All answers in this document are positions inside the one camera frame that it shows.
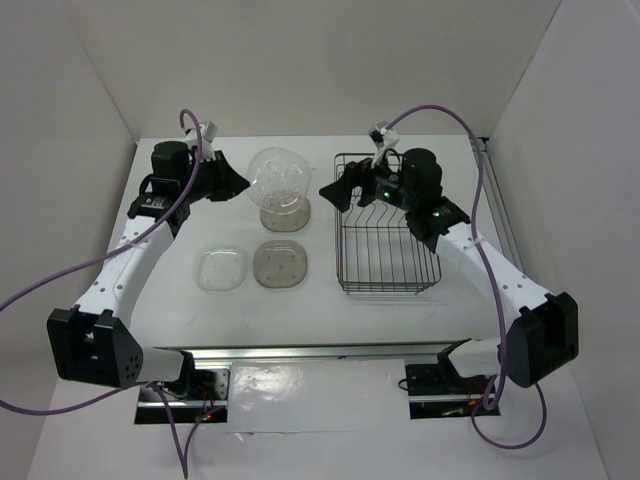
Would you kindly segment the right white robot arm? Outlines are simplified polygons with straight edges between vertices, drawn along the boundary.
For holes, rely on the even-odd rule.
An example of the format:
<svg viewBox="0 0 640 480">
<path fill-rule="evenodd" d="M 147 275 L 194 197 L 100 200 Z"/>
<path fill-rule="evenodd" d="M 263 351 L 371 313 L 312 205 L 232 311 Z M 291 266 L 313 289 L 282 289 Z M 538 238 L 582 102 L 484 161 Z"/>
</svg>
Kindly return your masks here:
<svg viewBox="0 0 640 480">
<path fill-rule="evenodd" d="M 493 301 L 498 338 L 453 348 L 436 369 L 441 388 L 457 392 L 471 377 L 494 375 L 529 388 L 577 357 L 577 303 L 527 278 L 473 229 L 470 217 L 444 195 L 442 176 L 435 154 L 414 148 L 396 167 L 375 157 L 351 161 L 319 194 L 342 213 L 375 201 L 401 210 L 413 238 Z"/>
</svg>

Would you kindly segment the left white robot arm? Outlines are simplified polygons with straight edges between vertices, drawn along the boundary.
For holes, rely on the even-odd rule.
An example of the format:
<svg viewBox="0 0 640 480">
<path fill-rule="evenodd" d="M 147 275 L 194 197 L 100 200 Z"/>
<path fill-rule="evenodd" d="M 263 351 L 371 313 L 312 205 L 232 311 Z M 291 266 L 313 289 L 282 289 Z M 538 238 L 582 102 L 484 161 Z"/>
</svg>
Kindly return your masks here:
<svg viewBox="0 0 640 480">
<path fill-rule="evenodd" d="M 60 378 L 112 388 L 161 382 L 176 399 L 196 390 L 192 354 L 143 347 L 129 327 L 142 290 L 200 200 L 223 202 L 249 182 L 210 142 L 163 141 L 151 154 L 152 171 L 131 203 L 117 255 L 103 263 L 88 290 L 68 309 L 55 309 L 47 333 Z"/>
</svg>

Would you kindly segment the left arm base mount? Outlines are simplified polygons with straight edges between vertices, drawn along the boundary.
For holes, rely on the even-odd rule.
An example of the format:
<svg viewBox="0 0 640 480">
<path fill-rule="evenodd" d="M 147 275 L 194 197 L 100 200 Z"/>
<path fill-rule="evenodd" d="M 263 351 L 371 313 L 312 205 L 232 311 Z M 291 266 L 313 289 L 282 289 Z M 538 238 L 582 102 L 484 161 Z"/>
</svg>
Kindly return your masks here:
<svg viewBox="0 0 640 480">
<path fill-rule="evenodd" d="M 159 394 L 151 386 L 139 389 L 135 425 L 168 425 L 165 403 L 176 425 L 223 424 L 228 420 L 231 371 L 228 366 L 199 369 L 189 387 L 160 383 Z"/>
</svg>

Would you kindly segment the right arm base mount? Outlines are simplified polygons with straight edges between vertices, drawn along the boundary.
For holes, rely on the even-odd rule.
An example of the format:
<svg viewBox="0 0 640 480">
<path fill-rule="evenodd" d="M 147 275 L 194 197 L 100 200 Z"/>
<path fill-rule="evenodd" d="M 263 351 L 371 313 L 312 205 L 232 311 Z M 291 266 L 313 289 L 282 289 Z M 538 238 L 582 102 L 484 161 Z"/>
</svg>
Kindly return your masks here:
<svg viewBox="0 0 640 480">
<path fill-rule="evenodd" d="M 409 413 L 416 419 L 450 419 L 478 416 L 499 416 L 500 409 L 486 410 L 483 400 L 489 378 L 485 375 L 461 377 L 449 355 L 462 341 L 453 343 L 436 354 L 433 363 L 409 363 L 405 376 L 397 386 L 406 392 Z"/>
</svg>

